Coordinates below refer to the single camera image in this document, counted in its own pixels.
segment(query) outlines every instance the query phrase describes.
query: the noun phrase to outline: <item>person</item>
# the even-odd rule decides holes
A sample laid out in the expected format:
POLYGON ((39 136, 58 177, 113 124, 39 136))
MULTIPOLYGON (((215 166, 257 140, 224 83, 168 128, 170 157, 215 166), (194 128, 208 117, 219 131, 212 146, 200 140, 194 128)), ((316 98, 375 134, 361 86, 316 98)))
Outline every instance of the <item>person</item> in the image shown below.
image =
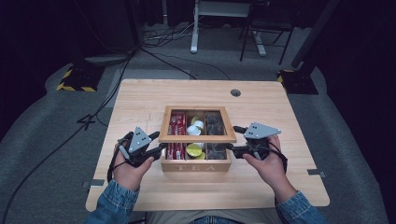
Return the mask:
MULTIPOLYGON (((280 150, 277 135, 270 136, 268 139, 271 149, 280 150)), ((278 202, 278 210, 289 224, 327 223, 318 209, 312 206, 303 193, 295 189, 289 182, 282 160, 275 153, 270 153, 263 161, 248 154, 244 154, 243 158, 258 171, 262 180, 272 188, 278 202)), ((124 161, 122 154, 119 153, 115 166, 124 161)), ((139 194, 143 175, 153 162, 154 158, 150 157, 137 168, 125 163, 118 166, 113 171, 114 178, 99 197, 96 209, 87 216, 85 223, 128 223, 139 194)), ((282 223, 275 209, 214 210, 214 212, 212 214, 210 214, 210 210, 149 212, 147 223, 282 223)))

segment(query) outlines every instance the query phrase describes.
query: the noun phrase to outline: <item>table leg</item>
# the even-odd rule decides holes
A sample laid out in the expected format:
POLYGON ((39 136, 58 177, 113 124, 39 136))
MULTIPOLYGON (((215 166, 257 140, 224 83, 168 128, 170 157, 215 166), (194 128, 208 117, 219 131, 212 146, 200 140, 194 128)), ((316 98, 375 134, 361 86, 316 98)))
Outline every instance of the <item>table leg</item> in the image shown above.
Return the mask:
POLYGON ((191 53, 196 53, 198 51, 198 15, 199 15, 199 0, 195 0, 194 9, 194 29, 192 32, 191 40, 191 53))
POLYGON ((265 51, 264 45, 262 44, 262 37, 261 37, 261 32, 256 32, 252 31, 254 40, 256 41, 256 46, 257 49, 259 50, 259 54, 262 57, 265 57, 267 55, 267 52, 265 51))

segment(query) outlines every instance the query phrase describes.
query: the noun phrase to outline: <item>wooden box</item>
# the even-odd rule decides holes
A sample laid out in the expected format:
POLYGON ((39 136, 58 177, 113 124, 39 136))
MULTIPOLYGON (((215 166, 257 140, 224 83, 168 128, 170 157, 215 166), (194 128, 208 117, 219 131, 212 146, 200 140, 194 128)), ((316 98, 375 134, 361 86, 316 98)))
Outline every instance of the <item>wooden box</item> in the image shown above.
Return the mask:
POLYGON ((236 142, 236 136, 224 106, 168 105, 159 142, 168 143, 161 156, 164 172, 227 172, 231 165, 231 152, 226 147, 236 142), (204 127, 201 134, 188 135, 186 130, 194 120, 201 120, 204 127), (174 132, 177 128, 173 125, 184 127, 179 130, 181 134, 174 132), (201 146, 203 154, 199 158, 189 156, 186 148, 190 144, 201 146))

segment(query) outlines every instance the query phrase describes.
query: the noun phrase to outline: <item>dark background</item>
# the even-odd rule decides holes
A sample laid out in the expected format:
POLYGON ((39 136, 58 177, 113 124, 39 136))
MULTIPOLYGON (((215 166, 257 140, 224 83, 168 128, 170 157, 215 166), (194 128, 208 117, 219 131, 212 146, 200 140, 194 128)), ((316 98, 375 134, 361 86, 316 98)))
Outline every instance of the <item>dark background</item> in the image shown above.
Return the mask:
MULTIPOLYGON (((132 2, 80 0, 78 5, 91 28, 107 45, 128 49, 138 43, 137 37, 132 37, 138 33, 136 25, 130 21, 132 2)), ((150 8, 149 5, 140 6, 139 13, 134 16, 139 14, 142 21, 151 24, 161 22, 160 2, 146 1, 145 4, 156 7, 147 11, 145 8, 150 8)), ((302 26, 312 26, 326 2, 315 1, 308 5, 302 26)), ((0 139, 27 107, 46 94, 47 78, 76 59, 71 58, 67 46, 74 43, 75 53, 81 57, 111 53, 92 35, 73 1, 58 1, 55 5, 57 7, 44 0, 1 1, 0 139), (66 22, 66 26, 59 27, 59 22, 66 22), (68 38, 62 35, 64 28, 68 38)), ((393 127, 396 126, 395 5, 394 1, 381 0, 340 1, 303 59, 304 63, 314 63, 325 76, 329 96, 380 185, 390 223, 395 221, 390 209, 396 199, 392 190, 396 176, 393 164, 396 159, 393 145, 393 127)), ((189 15, 171 16, 174 24, 190 19, 189 15)))

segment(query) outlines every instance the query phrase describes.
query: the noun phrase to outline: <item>desk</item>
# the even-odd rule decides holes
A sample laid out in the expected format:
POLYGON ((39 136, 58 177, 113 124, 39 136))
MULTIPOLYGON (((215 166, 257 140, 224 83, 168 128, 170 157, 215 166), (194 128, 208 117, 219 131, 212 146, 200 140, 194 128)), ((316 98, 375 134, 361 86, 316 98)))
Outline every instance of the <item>desk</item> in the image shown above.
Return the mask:
MULTIPOLYGON (((287 176, 315 206, 330 200, 316 169, 288 97, 278 82, 124 79, 108 125, 93 179, 106 179, 106 171, 117 139, 139 126, 150 134, 161 129, 166 105, 223 105, 232 125, 250 122, 277 127, 282 151, 289 159, 287 176), (232 89, 241 91, 239 97, 232 89)), ((236 146, 246 143, 237 135, 236 146)), ((158 146, 154 140, 150 148, 158 146)), ((92 211, 107 183, 91 187, 86 208, 92 211)), ((232 155, 229 172, 163 172, 155 161, 143 177, 135 211, 233 209, 274 207, 274 193, 246 161, 232 155)))
MULTIPOLYGON (((250 3, 232 3, 232 2, 206 2, 195 0, 194 8, 194 29, 191 40, 191 53, 198 51, 198 22, 199 16, 224 16, 224 17, 247 17, 250 3)), ((260 32, 252 32, 257 44, 262 43, 260 32)), ((256 45, 260 56, 266 56, 264 45, 256 45)))

